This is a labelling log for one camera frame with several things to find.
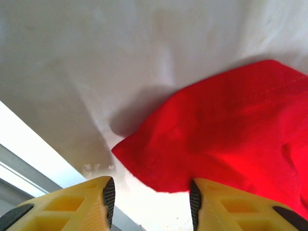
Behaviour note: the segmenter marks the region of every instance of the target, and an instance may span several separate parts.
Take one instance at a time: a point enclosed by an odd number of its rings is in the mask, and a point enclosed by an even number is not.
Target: white surface
[[[85,178],[80,173],[72,168],[69,163],[2,102],[0,102],[0,114],[0,144],[62,188],[85,181]],[[42,195],[41,193],[37,194],[35,191],[28,192],[21,186],[17,187],[32,196]]]
[[[307,73],[307,15],[307,0],[1,1],[0,100],[87,178],[114,175],[146,230],[188,231],[188,196],[146,188],[109,148],[214,73],[265,58]]]

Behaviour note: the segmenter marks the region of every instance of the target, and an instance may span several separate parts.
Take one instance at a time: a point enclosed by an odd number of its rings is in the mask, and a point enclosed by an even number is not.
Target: red fabric
[[[282,202],[308,218],[308,78],[267,60],[175,93],[113,148],[159,192],[207,178]]]

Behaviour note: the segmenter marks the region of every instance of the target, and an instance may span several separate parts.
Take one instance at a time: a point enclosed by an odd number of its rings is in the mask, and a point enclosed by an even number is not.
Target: black tread
[[[274,206],[273,209],[289,223],[291,223],[299,231],[308,231],[308,221],[298,215],[296,212],[280,207]]]
[[[191,182],[189,201],[191,205],[193,231],[197,231],[199,223],[198,212],[201,209],[202,197],[201,197],[201,192],[194,181]]]
[[[107,221],[109,227],[112,225],[112,217],[114,215],[114,207],[116,200],[116,190],[115,182],[113,178],[110,178],[106,187],[103,189],[103,201],[104,205],[107,207]]]
[[[0,231],[6,231],[33,207],[34,204],[22,205],[20,207],[13,208],[4,214],[2,217],[0,217]]]

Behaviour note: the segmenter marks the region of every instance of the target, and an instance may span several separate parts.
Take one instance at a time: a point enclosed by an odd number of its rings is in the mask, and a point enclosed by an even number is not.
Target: stain
[[[153,14],[154,37],[162,41],[171,40],[180,34],[185,24],[180,13],[160,8]]]
[[[135,0],[135,5],[137,7],[143,8],[145,6],[148,6],[148,3],[145,0]]]
[[[92,175],[97,175],[99,174],[99,170],[100,170],[100,165],[101,164],[86,164],[83,166],[82,168],[82,175],[87,178],[90,179],[92,177]]]
[[[30,25],[25,25],[25,28],[27,31],[35,31],[36,30],[36,26],[30,26]]]
[[[207,34],[207,43],[211,46],[211,45],[215,45],[216,41],[217,41],[217,30],[215,29],[211,29],[208,34]]]

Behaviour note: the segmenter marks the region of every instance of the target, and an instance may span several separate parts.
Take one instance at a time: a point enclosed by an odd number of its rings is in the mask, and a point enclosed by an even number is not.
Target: yellow plastic part
[[[298,231],[273,206],[286,205],[206,179],[194,179],[201,192],[197,231]]]
[[[21,205],[34,207],[7,231],[107,231],[103,189],[111,177],[99,177]]]

